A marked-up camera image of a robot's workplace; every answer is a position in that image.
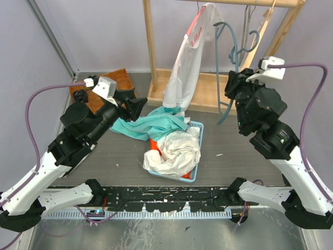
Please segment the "beige wooden hanger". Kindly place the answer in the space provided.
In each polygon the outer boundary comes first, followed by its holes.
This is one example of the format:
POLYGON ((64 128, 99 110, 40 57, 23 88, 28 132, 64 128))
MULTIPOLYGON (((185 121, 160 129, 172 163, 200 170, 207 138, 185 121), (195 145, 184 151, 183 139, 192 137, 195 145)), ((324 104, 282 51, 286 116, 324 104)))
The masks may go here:
POLYGON ((262 23, 260 24, 258 29, 254 30, 255 36, 253 38, 250 50, 248 52, 246 52, 247 56, 246 56, 244 62, 242 63, 241 70, 244 70, 245 68, 249 68, 251 66, 252 61, 254 60, 255 54, 258 50, 258 46, 259 46, 259 44, 264 36, 264 33, 266 31, 266 28, 271 20, 275 4, 276 4, 276 1, 273 1, 271 7, 263 15, 265 19, 262 21, 262 23))

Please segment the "teal t shirt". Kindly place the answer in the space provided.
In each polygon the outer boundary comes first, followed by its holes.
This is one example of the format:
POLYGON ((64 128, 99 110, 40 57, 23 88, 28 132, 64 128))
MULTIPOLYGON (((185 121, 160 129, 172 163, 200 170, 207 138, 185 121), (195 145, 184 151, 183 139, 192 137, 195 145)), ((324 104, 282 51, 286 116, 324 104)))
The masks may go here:
POLYGON ((148 141, 157 141, 162 137, 177 131, 185 131, 188 124, 185 122, 184 112, 179 107, 158 107, 148 115, 139 117, 136 121, 126 122, 119 118, 111 131, 126 135, 130 138, 148 141))

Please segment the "grey blue hanger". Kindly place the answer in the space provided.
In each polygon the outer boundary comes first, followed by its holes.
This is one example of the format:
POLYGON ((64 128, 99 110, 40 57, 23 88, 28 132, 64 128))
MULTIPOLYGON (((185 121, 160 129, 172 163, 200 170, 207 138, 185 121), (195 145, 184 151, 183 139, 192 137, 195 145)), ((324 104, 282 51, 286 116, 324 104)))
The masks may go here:
POLYGON ((230 62, 235 66, 236 72, 239 71, 239 53, 241 51, 241 48, 238 49, 236 34, 232 28, 232 26, 225 22, 220 21, 215 23, 214 25, 214 40, 215 40, 215 65, 216 65, 216 86, 217 86, 217 107, 219 113, 222 115, 219 121, 217 122, 217 125, 221 125, 227 116, 229 115, 229 112, 231 111, 231 107, 233 105, 234 100, 231 99, 229 103, 224 103, 221 101, 221 93, 220 93, 220 72, 219 72, 219 49, 218 49, 218 40, 224 30, 225 27, 227 27, 231 33, 232 40, 233 40, 233 48, 231 49, 228 57, 230 59, 230 62))

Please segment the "orange t shirt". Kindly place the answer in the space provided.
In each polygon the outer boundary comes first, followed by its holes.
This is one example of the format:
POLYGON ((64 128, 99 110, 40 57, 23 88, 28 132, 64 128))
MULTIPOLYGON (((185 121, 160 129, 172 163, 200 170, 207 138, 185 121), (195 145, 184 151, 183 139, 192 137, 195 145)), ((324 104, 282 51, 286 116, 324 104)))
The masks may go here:
MULTIPOLYGON (((159 148, 157 146, 157 142, 154 141, 152 138, 150 138, 150 149, 151 150, 156 150, 159 153, 160 156, 162 155, 161 151, 159 150, 159 148)), ((190 172, 183 175, 182 178, 190 179, 190 172)))

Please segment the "pink hanger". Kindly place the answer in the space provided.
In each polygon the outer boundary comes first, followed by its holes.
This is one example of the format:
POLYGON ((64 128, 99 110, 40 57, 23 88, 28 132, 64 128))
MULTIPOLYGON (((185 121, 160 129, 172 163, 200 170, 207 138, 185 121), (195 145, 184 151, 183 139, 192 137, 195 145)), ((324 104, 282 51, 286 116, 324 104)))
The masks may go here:
POLYGON ((190 26, 189 26, 189 28, 188 28, 188 30, 187 30, 187 32, 186 32, 186 35, 187 35, 187 36, 190 35, 190 33, 191 33, 192 29, 194 28, 194 26, 195 26, 195 24, 196 24, 198 18, 200 17, 201 13, 202 13, 202 12, 205 10, 205 8, 206 8, 205 5, 202 5, 201 7, 199 7, 199 5, 197 5, 197 7, 198 7, 197 14, 196 14, 195 18, 193 19, 192 23, 190 24, 190 26))

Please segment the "grey metal hanger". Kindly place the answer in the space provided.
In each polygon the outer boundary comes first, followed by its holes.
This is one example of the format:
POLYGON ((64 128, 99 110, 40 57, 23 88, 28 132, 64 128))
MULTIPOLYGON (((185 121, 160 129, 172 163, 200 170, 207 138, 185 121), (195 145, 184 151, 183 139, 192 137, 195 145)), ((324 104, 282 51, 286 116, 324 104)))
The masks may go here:
POLYGON ((243 23, 243 30, 242 30, 242 38, 241 38, 241 51, 239 53, 239 63, 242 63, 242 60, 244 58, 245 52, 249 53, 251 51, 253 51, 259 42, 259 33, 257 30, 252 30, 251 32, 249 31, 249 26, 250 26, 250 21, 251 21, 251 17, 252 14, 255 10, 256 6, 254 6, 253 11, 251 11, 251 6, 247 5, 245 7, 245 12, 244 12, 244 23, 243 23), (252 45, 252 47, 249 50, 246 50, 245 46, 248 43, 248 38, 249 35, 254 33, 255 34, 255 38, 254 38, 254 44, 252 45))

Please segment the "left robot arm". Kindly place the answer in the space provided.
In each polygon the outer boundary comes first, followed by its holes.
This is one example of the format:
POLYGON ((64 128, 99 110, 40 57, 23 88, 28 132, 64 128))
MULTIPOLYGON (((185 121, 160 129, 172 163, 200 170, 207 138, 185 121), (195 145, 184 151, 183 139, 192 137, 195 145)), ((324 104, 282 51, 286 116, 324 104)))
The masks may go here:
POLYGON ((135 97, 133 89, 116 91, 113 98, 104 101, 96 112, 84 102, 74 102, 66 109, 60 117, 65 128, 49 144, 39 166, 1 194, 1 228, 24 232, 57 210, 103 203, 105 191, 96 179, 51 195, 44 190, 58 177, 72 172, 118 119, 136 121, 147 103, 147 98, 135 97))

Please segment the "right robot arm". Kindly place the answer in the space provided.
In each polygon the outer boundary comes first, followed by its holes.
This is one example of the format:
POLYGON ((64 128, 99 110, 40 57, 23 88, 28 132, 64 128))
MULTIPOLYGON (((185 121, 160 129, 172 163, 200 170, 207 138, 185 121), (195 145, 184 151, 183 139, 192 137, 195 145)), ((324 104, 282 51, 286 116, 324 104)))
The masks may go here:
POLYGON ((235 101, 239 133, 254 136, 249 142, 274 164, 290 184, 288 189, 257 185, 236 178, 227 189, 234 205, 259 203, 283 213, 303 229, 331 229, 332 203, 316 185, 315 173, 301 158, 300 140, 290 126, 279 120, 287 104, 275 89, 252 80, 252 69, 230 71, 225 96, 235 101))

